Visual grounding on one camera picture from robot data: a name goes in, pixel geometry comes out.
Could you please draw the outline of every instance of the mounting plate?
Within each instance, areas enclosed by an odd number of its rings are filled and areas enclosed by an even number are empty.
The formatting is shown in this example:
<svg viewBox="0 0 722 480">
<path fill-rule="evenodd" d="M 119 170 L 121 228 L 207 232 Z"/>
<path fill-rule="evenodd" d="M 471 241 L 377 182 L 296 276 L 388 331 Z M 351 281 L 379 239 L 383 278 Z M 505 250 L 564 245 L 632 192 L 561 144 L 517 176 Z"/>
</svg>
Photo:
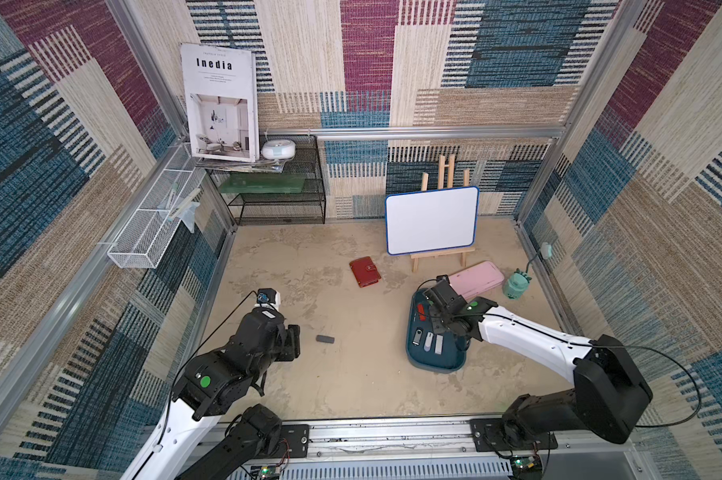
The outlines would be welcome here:
<svg viewBox="0 0 722 480">
<path fill-rule="evenodd" d="M 285 438 L 289 443 L 289 448 L 292 450 L 289 453 L 291 458 L 305 458 L 308 456 L 309 431 L 310 427 L 307 423 L 281 426 L 281 438 Z M 281 458 L 286 448 L 285 444 L 280 443 L 276 447 L 276 452 L 270 454 L 261 453 L 255 458 Z"/>
<path fill-rule="evenodd" d="M 473 434 L 473 443 L 476 452 L 507 452 L 513 450 L 534 450 L 532 442 L 537 444 L 538 450 L 555 450 L 558 448 L 558 441 L 555 434 L 543 433 L 526 442 L 521 447 L 510 447 L 505 442 L 505 435 L 502 429 L 502 418 L 474 418 L 470 421 L 470 432 Z"/>
</svg>

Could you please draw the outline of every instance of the pink pencil case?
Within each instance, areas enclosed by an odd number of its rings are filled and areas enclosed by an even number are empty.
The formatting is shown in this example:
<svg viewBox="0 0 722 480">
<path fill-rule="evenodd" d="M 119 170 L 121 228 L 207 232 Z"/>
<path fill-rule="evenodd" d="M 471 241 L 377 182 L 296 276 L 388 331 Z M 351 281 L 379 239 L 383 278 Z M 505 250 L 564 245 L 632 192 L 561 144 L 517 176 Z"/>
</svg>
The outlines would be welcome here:
<svg viewBox="0 0 722 480">
<path fill-rule="evenodd" d="M 449 284 L 468 302 L 479 293 L 501 285 L 503 280 L 502 272 L 488 260 L 449 275 Z"/>
</svg>

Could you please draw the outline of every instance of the wooden easel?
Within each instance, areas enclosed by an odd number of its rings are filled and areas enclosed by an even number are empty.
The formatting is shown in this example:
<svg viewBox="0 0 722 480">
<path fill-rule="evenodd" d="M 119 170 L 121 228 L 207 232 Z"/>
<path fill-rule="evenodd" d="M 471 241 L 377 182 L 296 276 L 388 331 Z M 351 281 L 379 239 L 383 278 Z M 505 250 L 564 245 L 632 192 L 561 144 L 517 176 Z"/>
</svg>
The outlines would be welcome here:
<svg viewBox="0 0 722 480">
<path fill-rule="evenodd" d="M 449 155 L 449 171 L 446 175 L 446 187 L 452 188 L 454 187 L 455 182 L 455 154 Z M 444 169 L 446 167 L 446 157 L 444 155 L 439 158 L 439 190 L 441 190 L 444 187 Z M 468 187 L 470 184 L 470 169 L 466 168 L 462 170 L 462 186 Z M 428 189 L 428 174 L 423 173 L 423 182 L 421 183 L 419 187 L 420 191 L 427 191 Z M 421 252 L 419 254 L 412 254 L 412 273 L 417 273 L 417 268 L 419 267 L 419 259 L 421 258 L 430 258 L 430 257 L 436 257 L 436 256 L 442 256 L 442 255 L 460 255 L 460 264 L 462 264 L 462 268 L 465 268 L 468 265 L 468 254 L 470 252 L 475 252 L 474 246 L 463 246 L 461 248 L 449 248 L 447 250 L 436 250 L 435 252 Z"/>
</svg>

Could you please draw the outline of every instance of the metal wire shelf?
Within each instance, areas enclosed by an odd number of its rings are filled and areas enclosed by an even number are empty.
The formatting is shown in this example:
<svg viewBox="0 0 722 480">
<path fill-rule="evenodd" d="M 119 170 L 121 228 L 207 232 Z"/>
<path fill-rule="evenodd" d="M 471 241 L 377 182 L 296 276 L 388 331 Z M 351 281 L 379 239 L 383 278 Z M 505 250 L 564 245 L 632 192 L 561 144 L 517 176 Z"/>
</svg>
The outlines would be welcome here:
<svg viewBox="0 0 722 480">
<path fill-rule="evenodd" d="M 318 143 L 309 135 L 268 136 L 267 139 L 286 138 L 297 147 L 294 159 L 289 160 L 282 174 L 304 178 L 299 193 L 237 194 L 227 202 L 239 225 L 323 224 L 327 219 L 327 194 L 324 190 Z M 220 185 L 230 174 L 221 170 L 210 171 Z"/>
<path fill-rule="evenodd" d="M 177 217 L 169 220 L 170 211 L 203 180 L 203 170 L 196 170 L 195 166 L 190 144 L 177 149 L 108 249 L 114 264 L 121 268 L 158 266 L 182 222 Z"/>
</svg>

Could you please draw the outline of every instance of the black wire shelf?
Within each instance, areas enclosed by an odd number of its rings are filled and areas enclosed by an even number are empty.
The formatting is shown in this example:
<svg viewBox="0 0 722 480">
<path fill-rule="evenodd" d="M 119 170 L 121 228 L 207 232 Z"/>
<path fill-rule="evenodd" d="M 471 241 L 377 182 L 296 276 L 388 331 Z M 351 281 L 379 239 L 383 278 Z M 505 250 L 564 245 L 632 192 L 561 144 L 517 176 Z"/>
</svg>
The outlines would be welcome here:
<svg viewBox="0 0 722 480">
<path fill-rule="evenodd" d="M 318 142 L 312 135 L 268 136 L 268 140 L 288 139 L 296 146 L 294 158 L 283 167 L 282 174 L 305 179 L 299 193 L 238 194 L 227 206 L 238 225 L 323 224 L 327 220 L 327 194 L 323 186 Z M 266 141 L 260 138 L 260 144 Z M 213 170 L 215 177 L 230 174 Z"/>
</svg>

